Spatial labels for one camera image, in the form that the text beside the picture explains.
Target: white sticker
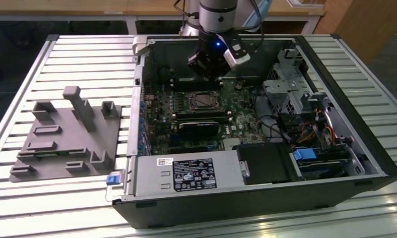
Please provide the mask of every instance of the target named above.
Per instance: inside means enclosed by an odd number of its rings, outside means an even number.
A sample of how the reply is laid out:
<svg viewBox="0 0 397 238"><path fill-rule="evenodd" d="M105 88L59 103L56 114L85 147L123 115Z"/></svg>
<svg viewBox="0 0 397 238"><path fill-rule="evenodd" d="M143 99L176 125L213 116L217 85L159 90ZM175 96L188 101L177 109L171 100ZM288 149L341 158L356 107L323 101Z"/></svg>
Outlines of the white sticker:
<svg viewBox="0 0 397 238"><path fill-rule="evenodd" d="M324 16L323 12L309 12L309 15L312 16Z"/></svg>
<svg viewBox="0 0 397 238"><path fill-rule="evenodd" d="M123 11L104 11L104 14L124 14Z"/></svg>
<svg viewBox="0 0 397 238"><path fill-rule="evenodd" d="M203 181L203 184L215 184L215 183L216 183L215 180L205 180L205 181Z"/></svg>
<svg viewBox="0 0 397 238"><path fill-rule="evenodd" d="M161 165L172 165L173 158L159 158L157 159L157 166Z"/></svg>

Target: workbench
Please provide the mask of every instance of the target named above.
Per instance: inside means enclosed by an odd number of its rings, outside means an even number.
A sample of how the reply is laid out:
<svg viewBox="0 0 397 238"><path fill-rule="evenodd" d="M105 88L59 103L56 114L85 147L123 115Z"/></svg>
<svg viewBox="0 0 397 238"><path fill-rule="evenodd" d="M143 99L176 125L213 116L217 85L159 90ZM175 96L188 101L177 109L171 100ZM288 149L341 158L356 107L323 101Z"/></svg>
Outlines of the workbench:
<svg viewBox="0 0 397 238"><path fill-rule="evenodd" d="M397 164L397 100L349 50L329 35L305 36L357 112ZM127 166L135 60L132 35L51 36L0 123L0 237L375 237L397 236L397 182L336 207L136 230L111 206L105 176L12 183L9 170L35 116L35 102L69 107L63 89L77 85L92 106L123 106L115 169ZM319 91L327 90L309 74Z"/></svg>
<svg viewBox="0 0 397 238"><path fill-rule="evenodd" d="M137 21L181 21L175 0L0 0L0 21L125 21L129 34L137 34ZM312 34L325 11L292 7L273 0L265 21L305 22L303 34Z"/></svg>

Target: floor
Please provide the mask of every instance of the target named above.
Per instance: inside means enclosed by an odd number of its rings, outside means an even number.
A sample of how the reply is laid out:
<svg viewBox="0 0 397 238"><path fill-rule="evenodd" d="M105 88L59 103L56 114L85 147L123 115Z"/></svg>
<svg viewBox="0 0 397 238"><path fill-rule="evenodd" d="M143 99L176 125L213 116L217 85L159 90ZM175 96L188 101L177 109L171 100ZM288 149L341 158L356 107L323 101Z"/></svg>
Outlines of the floor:
<svg viewBox="0 0 397 238"><path fill-rule="evenodd" d="M175 23L169 28L173 34L180 26ZM139 24L141 34L163 33L153 32L155 29L164 29L160 22ZM0 22L0 69L4 73L0 80L0 121L48 34L127 34L127 28L123 22ZM397 98L397 35L369 68Z"/></svg>

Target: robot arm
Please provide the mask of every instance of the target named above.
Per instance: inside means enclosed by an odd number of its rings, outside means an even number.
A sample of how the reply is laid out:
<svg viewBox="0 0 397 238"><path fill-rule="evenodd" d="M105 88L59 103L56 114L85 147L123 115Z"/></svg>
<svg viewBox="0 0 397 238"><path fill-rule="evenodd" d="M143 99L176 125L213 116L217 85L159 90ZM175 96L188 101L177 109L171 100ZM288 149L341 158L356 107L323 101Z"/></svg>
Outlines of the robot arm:
<svg viewBox="0 0 397 238"><path fill-rule="evenodd" d="M189 67L200 76L215 79L251 59L255 49L243 43L237 32L259 29L261 12L268 12L271 2L263 0L257 6L255 0L189 1L184 35L199 32L199 48L189 58Z"/></svg>

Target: wooden table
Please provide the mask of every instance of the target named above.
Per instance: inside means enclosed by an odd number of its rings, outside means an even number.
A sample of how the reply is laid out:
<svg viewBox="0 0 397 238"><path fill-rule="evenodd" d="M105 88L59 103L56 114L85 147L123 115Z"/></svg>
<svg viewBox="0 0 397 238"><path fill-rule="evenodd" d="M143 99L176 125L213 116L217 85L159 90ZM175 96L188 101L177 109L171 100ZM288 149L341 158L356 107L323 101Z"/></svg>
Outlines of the wooden table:
<svg viewBox="0 0 397 238"><path fill-rule="evenodd" d="M129 34L137 34L139 20L181 20L175 0L0 0L0 21L124 20ZM301 33L312 34L325 11L295 8L273 0L265 21L305 22Z"/></svg>

